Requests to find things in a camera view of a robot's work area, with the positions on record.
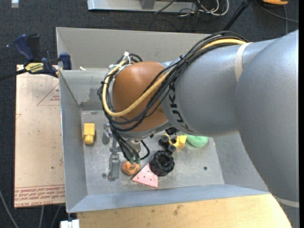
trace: pink triangle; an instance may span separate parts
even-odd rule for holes
[[[149,187],[158,188],[158,176],[151,171],[149,164],[146,164],[144,168],[132,178],[132,181]]]

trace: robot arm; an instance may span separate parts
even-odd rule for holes
[[[207,41],[196,48],[195,57],[186,54],[169,65],[125,67],[115,75],[116,112],[109,109],[107,116],[116,133],[128,138],[141,139],[170,126],[204,136],[239,131],[272,194],[298,207],[298,31],[256,43],[232,38],[222,41],[224,47],[214,44],[217,39]],[[181,61],[184,67],[173,74]]]

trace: yellow cable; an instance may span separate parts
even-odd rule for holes
[[[201,49],[199,50],[202,50],[202,49],[205,49],[207,47],[211,47],[211,46],[214,46],[214,45],[218,45],[218,44],[223,44],[223,43],[233,43],[233,44],[245,44],[246,42],[242,41],[242,40],[238,40],[238,39],[219,39],[219,40],[216,40],[216,41],[213,41],[213,42],[210,42],[208,44],[206,44],[205,46],[203,46]],[[120,66],[117,66],[115,67],[114,69],[112,69],[108,75],[111,75],[113,73],[115,73],[118,69],[119,69]],[[103,85],[103,107],[104,107],[104,110],[107,112],[107,114],[109,114],[110,116],[112,117],[120,117],[120,116],[124,116],[128,113],[130,113],[132,110],[134,110],[141,102],[143,102],[143,100],[152,92],[155,90],[155,88],[157,88],[164,80],[165,78],[167,77],[167,75],[171,72],[168,71],[164,76],[162,76],[160,79],[158,79],[145,93],[142,94],[141,97],[139,97],[134,103],[132,103],[132,105],[130,105],[128,108],[124,109],[123,111],[121,112],[112,112],[107,103],[106,103],[106,89],[108,87],[108,82],[109,82],[109,77],[107,76],[104,80],[104,85]]]

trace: gray robot arm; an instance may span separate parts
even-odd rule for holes
[[[171,86],[162,108],[183,133],[239,131],[260,176],[282,203],[299,207],[298,40],[212,50]]]

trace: cardboard sheet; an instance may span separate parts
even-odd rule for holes
[[[64,203],[59,80],[24,73],[16,81],[14,207]]]

